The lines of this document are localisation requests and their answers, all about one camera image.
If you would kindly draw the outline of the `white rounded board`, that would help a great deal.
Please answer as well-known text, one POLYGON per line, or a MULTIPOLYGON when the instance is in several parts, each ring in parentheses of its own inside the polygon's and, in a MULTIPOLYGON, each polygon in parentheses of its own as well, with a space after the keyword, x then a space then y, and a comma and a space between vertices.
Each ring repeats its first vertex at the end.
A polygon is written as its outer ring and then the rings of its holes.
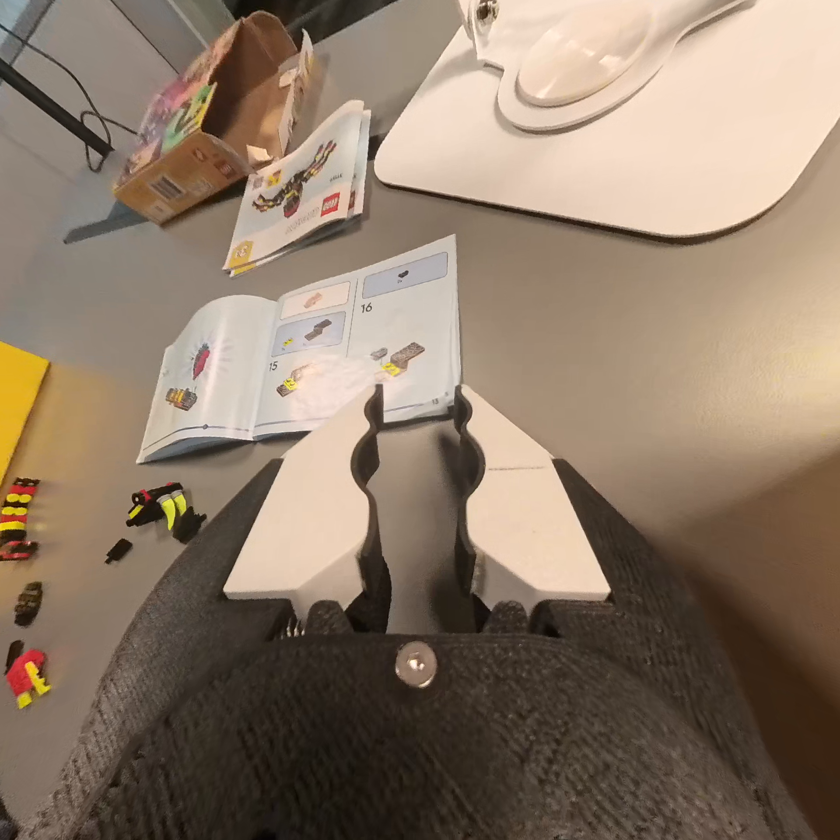
POLYGON ((777 204, 838 123, 838 2, 756 2, 683 38, 612 112, 533 133, 462 25, 374 160, 389 186, 665 238, 777 204))

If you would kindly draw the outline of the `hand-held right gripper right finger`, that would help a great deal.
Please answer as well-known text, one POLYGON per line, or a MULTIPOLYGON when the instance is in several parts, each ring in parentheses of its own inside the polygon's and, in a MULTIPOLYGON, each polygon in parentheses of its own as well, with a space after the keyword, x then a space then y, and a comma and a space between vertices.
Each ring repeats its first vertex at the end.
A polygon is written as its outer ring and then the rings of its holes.
POLYGON ((467 385, 456 388, 455 428, 461 591, 480 603, 605 602, 610 585, 551 453, 467 385))

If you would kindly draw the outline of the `black metal bar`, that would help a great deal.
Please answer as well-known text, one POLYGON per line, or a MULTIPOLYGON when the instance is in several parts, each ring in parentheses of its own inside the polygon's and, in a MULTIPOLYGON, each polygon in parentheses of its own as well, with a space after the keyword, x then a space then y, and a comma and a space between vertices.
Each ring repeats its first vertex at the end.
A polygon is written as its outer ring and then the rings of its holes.
POLYGON ((69 111, 37 88, 35 84, 24 77, 4 59, 1 59, 1 80, 32 103, 39 111, 42 111, 42 113, 50 117, 59 126, 82 142, 88 150, 100 155, 102 159, 107 159, 110 153, 113 152, 113 147, 109 140, 103 139, 89 129, 80 119, 73 117, 69 111))

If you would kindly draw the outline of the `lego instruction booklet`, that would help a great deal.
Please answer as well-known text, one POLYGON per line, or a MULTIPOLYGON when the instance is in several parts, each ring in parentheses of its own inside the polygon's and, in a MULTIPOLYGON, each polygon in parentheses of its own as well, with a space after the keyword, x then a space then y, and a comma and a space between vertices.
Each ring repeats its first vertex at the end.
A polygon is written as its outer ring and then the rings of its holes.
POLYGON ((386 424, 441 417, 459 333, 455 235, 275 301, 210 301, 164 352, 136 463, 307 433, 373 385, 386 424))

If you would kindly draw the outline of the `red yellow lego piece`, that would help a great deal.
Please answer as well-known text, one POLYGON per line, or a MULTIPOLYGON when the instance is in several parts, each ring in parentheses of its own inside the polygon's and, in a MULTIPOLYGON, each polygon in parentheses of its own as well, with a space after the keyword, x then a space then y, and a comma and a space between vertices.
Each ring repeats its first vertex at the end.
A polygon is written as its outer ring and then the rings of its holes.
POLYGON ((6 672, 6 680, 16 699, 17 709, 30 706, 34 697, 51 691, 45 675, 47 656, 44 651, 31 648, 17 656, 6 672))

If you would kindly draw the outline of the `long lego tail assembly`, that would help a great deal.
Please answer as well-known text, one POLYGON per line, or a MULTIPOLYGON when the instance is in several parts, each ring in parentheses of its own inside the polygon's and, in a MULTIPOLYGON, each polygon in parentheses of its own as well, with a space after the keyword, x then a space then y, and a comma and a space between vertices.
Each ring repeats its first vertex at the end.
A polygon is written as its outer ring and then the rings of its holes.
POLYGON ((28 537, 28 513, 40 479, 16 478, 8 488, 1 509, 1 561, 23 562, 39 551, 28 537))

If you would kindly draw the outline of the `printed paper leaflet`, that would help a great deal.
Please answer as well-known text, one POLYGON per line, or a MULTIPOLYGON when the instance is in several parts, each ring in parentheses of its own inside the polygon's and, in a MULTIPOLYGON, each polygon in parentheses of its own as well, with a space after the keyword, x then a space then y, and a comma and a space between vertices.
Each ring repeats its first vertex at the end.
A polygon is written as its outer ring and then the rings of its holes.
POLYGON ((349 100, 296 150, 250 175, 223 271, 235 277, 360 216, 370 138, 371 111, 349 100))

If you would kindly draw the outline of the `yellow plastic bin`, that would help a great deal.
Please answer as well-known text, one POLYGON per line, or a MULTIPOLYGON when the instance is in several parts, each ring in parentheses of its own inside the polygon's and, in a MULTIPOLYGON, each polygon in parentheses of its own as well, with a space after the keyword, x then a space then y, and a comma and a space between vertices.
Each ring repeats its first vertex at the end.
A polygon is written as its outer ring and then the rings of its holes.
POLYGON ((1 342, 1 478, 4 479, 50 362, 1 342))

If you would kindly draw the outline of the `orange cardboard box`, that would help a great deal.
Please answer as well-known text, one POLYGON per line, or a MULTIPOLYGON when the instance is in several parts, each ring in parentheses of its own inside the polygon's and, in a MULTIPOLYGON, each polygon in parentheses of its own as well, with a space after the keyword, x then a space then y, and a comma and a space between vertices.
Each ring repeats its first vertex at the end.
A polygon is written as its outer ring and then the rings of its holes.
POLYGON ((235 21, 151 102, 115 200, 163 225, 285 156, 312 63, 306 30, 297 46, 273 14, 235 21))

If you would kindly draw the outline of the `black lego assembly yellow claws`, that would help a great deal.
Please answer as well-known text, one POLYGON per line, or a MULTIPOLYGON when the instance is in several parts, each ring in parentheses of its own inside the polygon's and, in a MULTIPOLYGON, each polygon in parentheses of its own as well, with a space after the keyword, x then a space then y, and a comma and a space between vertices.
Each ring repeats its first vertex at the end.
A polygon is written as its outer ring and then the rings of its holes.
POLYGON ((186 510, 183 485, 180 482, 167 482, 132 494, 132 507, 125 525, 128 528, 141 527, 164 519, 167 529, 173 532, 178 518, 185 515, 186 510))

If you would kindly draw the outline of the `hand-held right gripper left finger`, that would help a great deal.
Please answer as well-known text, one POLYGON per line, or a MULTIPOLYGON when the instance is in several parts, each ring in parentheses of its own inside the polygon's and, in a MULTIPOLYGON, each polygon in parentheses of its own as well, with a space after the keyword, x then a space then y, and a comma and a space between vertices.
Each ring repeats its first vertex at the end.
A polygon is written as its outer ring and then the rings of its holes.
POLYGON ((286 452, 224 584, 227 599, 347 608, 373 587, 363 567, 378 535, 367 485, 379 465, 383 396, 381 384, 365 387, 286 452))

